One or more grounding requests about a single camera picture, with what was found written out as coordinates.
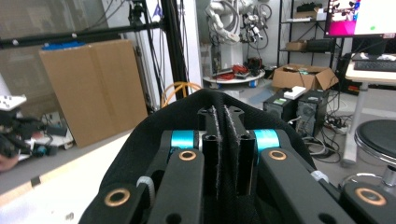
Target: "computer keyboard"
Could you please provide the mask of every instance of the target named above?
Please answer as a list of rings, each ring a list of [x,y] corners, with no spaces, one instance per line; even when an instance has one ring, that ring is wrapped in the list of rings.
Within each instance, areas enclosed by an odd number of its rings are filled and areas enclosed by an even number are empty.
[[[396,73],[396,61],[355,61],[354,69]]]

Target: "open cardboard box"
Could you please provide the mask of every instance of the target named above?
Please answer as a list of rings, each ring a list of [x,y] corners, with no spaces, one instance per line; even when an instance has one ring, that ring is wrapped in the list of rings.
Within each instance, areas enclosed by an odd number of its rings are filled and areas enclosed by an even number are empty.
[[[299,70],[309,74],[302,75]],[[277,88],[300,86],[308,90],[327,90],[337,82],[337,76],[329,67],[290,63],[275,70],[272,85]]]

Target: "desk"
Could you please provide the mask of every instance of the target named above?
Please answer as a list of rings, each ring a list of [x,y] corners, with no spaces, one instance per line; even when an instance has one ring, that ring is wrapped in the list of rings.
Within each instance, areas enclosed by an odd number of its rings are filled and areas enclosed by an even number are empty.
[[[355,64],[351,62],[346,70],[346,79],[351,79],[355,82],[361,82],[361,87],[356,103],[355,112],[353,114],[352,124],[346,134],[346,146],[344,149],[343,159],[341,164],[344,166],[356,164],[358,147],[355,143],[355,131],[360,124],[361,111],[364,101],[367,97],[369,84],[384,84],[396,85],[396,73],[391,72],[369,72],[354,70]]]

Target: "copper grommet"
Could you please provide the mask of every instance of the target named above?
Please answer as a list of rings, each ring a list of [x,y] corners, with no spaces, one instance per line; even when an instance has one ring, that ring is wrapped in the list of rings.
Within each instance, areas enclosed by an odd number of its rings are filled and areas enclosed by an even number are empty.
[[[118,193],[122,194],[123,197],[116,201],[111,200],[111,197]],[[117,207],[128,201],[129,197],[131,197],[131,193],[128,189],[113,189],[105,197],[105,204],[109,207]]]
[[[271,150],[268,154],[272,159],[277,161],[283,161],[287,158],[286,154],[279,150]]]
[[[197,157],[197,154],[193,151],[183,151],[178,154],[178,157],[183,161],[192,161]]]
[[[366,195],[364,195],[364,192],[373,194],[377,198],[377,200],[368,198]],[[375,206],[383,206],[387,203],[387,200],[384,198],[384,196],[382,196],[381,194],[379,194],[378,192],[376,192],[375,190],[372,190],[372,189],[359,188],[359,189],[355,189],[355,193],[364,202],[375,205]]]

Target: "cardboard box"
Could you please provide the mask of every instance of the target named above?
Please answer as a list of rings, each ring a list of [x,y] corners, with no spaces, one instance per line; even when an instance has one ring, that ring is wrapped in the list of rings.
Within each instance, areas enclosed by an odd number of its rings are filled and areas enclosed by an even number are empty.
[[[327,90],[338,82],[329,67],[290,63],[275,70],[272,85],[276,88],[306,87],[308,90]]]
[[[326,21],[326,16],[327,13],[324,12],[324,8],[315,7],[313,11],[294,13],[293,18],[294,19],[312,18],[317,21]]]
[[[317,17],[316,11],[296,12],[293,15],[294,19],[305,19],[305,18],[315,19],[316,17]]]
[[[39,55],[78,147],[131,130],[147,116],[132,41]]]
[[[305,50],[306,40],[291,41],[286,44],[286,50]]]

